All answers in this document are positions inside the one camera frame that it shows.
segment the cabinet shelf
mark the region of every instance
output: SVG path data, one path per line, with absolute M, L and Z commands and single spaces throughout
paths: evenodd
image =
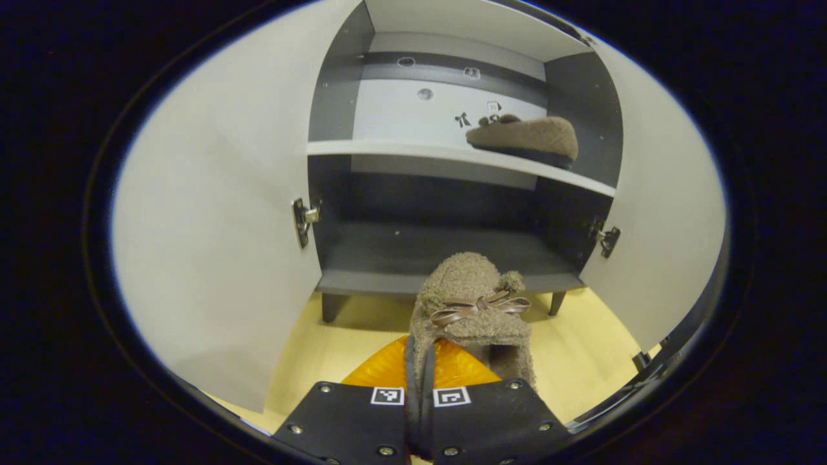
M 317 290 L 336 295 L 414 296 L 444 259 L 479 252 L 500 270 L 520 271 L 529 293 L 583 287 L 569 263 L 530 232 L 399 223 L 343 223 L 320 257 Z
M 536 175 L 550 180 L 557 180 L 582 189 L 613 198 L 615 189 L 599 181 L 544 165 L 537 161 L 525 160 L 517 156 L 505 155 L 494 151 L 484 151 L 468 146 L 435 146 L 418 144 L 413 141 L 385 140 L 341 140 L 314 141 L 308 143 L 308 155 L 364 154 L 383 156 L 413 156 L 437 160 L 461 161 L 476 165 L 491 166 L 503 170 Z

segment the cabinet leg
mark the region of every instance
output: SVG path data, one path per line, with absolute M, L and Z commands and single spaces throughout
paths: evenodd
M 552 307 L 548 310 L 548 316 L 554 316 L 560 311 L 560 305 L 563 305 L 563 298 L 566 297 L 566 291 L 555 292 L 552 294 Z
M 345 295 L 322 294 L 322 321 L 330 323 L 336 319 L 346 298 Z

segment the white shelf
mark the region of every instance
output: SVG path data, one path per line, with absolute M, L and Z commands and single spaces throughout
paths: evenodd
M 484 151 L 456 146 L 435 146 L 419 144 L 413 141 L 386 141 L 386 140 L 342 140 L 309 142 L 308 155 L 385 155 L 385 156 L 418 156 L 437 160 L 462 161 L 477 165 L 493 166 L 504 170 L 517 171 L 528 175 L 536 175 L 550 180 L 556 180 L 569 185 L 588 189 L 598 194 L 614 197 L 615 189 L 601 182 L 577 175 L 570 171 L 544 165 L 537 161 L 525 160 L 517 156 L 505 155 L 494 151 Z

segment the qr code sticker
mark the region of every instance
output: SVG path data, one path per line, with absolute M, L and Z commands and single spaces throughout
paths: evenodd
M 370 402 L 374 405 L 404 405 L 405 391 L 401 387 L 375 387 Z
M 468 396 L 468 390 L 464 386 L 433 390 L 434 407 L 453 407 L 454 405 L 470 403 L 471 398 Z

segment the cabinet door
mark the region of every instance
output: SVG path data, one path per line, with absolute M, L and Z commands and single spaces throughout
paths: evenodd
M 115 268 L 141 336 L 171 371 L 250 410 L 321 276 L 291 201 L 308 198 L 318 71 L 356 5 L 313 3 L 209 57 L 137 133 L 115 193 Z
M 690 117 L 651 75 L 598 41 L 623 116 L 623 159 L 606 228 L 581 279 L 648 351 L 689 312 L 710 278 L 726 212 L 718 171 Z

